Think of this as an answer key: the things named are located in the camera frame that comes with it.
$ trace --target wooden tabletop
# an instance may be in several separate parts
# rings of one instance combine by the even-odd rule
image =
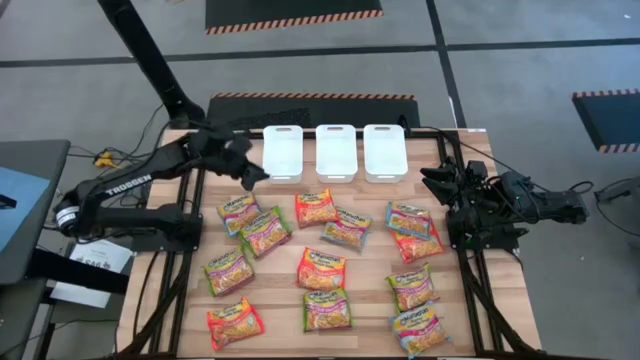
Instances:
[[[459,133],[462,141],[491,153],[489,138],[483,130],[465,129]],[[167,131],[164,141],[173,141],[183,134],[184,131]],[[253,144],[249,158],[260,164],[262,141],[253,141]],[[465,162],[482,160],[487,164],[490,175],[496,173],[493,161],[467,148],[462,149]],[[272,185],[268,181],[262,181],[256,185],[254,194],[259,204],[263,208],[279,205],[292,226],[293,238],[258,261],[250,259],[256,278],[220,298],[214,298],[209,293],[202,266],[237,246],[239,242],[226,235],[216,206],[245,192],[237,181],[229,177],[207,174],[201,206],[205,229],[200,248],[193,254],[178,348],[179,357],[405,356],[388,325],[388,318],[395,315],[395,309],[392,292],[384,278],[392,273],[417,269],[425,261],[432,266],[433,282],[440,295],[440,300],[435,305],[437,315],[452,341],[425,352],[424,355],[473,354],[471,330],[455,252],[447,246],[447,251],[443,254],[428,257],[425,261],[404,264],[395,241],[384,226],[385,206],[389,200],[422,205],[431,210],[442,242],[449,244],[444,224],[447,208],[441,206],[421,183],[422,177],[418,171],[422,167],[440,165],[436,142],[429,139],[407,140],[409,173],[397,184],[366,182],[363,154],[362,142],[358,141],[359,170],[353,182],[322,184],[315,174],[315,143],[313,140],[305,140],[304,172],[299,184]],[[191,188],[194,181],[195,174],[191,176]],[[149,199],[150,207],[174,202],[178,184],[178,179],[154,182]],[[331,188],[336,205],[373,217],[373,225],[362,254],[320,240],[322,227],[298,229],[294,213],[294,193],[319,192],[327,186]],[[303,332],[302,295],[305,290],[296,287],[295,282],[297,265],[305,247],[348,259],[346,290],[354,320],[352,329]],[[156,306],[164,256],[161,254],[158,257],[152,269],[142,300],[139,328],[142,328]],[[485,256],[496,305],[520,336],[531,346],[539,348],[538,332],[520,265],[505,251],[487,250]],[[124,348],[131,342],[133,316],[150,259],[151,254],[139,254],[135,258],[118,328],[119,348]],[[262,316],[265,333],[214,352],[206,325],[206,312],[237,303],[241,296],[246,296]],[[490,349],[486,315],[479,303],[478,309],[485,347]],[[168,347],[173,309],[167,314],[160,350]]]

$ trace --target white plastic bin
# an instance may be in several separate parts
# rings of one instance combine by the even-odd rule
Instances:
[[[404,129],[398,125],[364,127],[365,178],[370,183],[396,183],[407,174]]]
[[[356,128],[320,125],[316,128],[316,172],[323,183],[348,183],[358,172]]]
[[[274,184],[295,184],[302,179],[302,128],[267,126],[264,128],[262,167]]]

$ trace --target black mat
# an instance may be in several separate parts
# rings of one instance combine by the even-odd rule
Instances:
[[[578,92],[572,100],[599,152],[640,151],[638,89]]]
[[[234,130],[262,129],[268,125],[395,124],[404,115],[420,127],[418,103],[413,95],[217,93],[209,101],[207,119]]]
[[[207,34],[382,16],[379,0],[207,0]]]

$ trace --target white paper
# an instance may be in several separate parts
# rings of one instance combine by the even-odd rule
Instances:
[[[131,257],[131,250],[107,240],[100,240],[86,245],[76,245],[69,257],[88,265],[101,267],[119,273]],[[105,308],[110,294],[104,291],[91,290],[83,286],[58,282],[51,292],[51,297],[58,300]]]

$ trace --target ramen noodle packet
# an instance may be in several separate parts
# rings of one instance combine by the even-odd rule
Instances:
[[[367,229],[371,226],[373,219],[354,214],[340,207],[337,209],[340,220],[328,222],[320,237],[334,244],[362,251]]]
[[[207,312],[207,326],[211,332],[211,345],[214,350],[220,350],[229,343],[264,332],[260,315],[244,296],[235,305]]]
[[[429,210],[421,207],[389,201],[387,227],[405,235],[429,238],[431,217]]]
[[[298,264],[298,286],[311,290],[333,290],[345,287],[347,259],[309,248]]]
[[[449,340],[431,305],[420,306],[389,320],[409,359]]]
[[[296,194],[296,217],[300,229],[340,220],[329,188],[319,194]]]
[[[220,296],[253,279],[253,268],[244,257],[242,246],[215,258],[204,266],[211,295]]]
[[[311,291],[303,296],[304,331],[351,327],[351,310],[344,289]]]
[[[240,230],[240,239],[258,258],[291,239],[291,228],[280,207],[274,206]]]
[[[241,196],[235,200],[218,206],[218,215],[222,218],[229,236],[234,236],[262,211],[253,194]]]
[[[438,299],[431,281],[429,264],[415,272],[387,276],[387,281],[395,293],[398,312],[411,310]]]
[[[425,256],[439,254],[444,251],[438,230],[431,224],[431,234],[429,239],[419,238],[417,236],[401,234],[397,231],[391,231],[391,235],[396,240],[396,244],[400,248],[400,255],[405,264],[421,259]]]

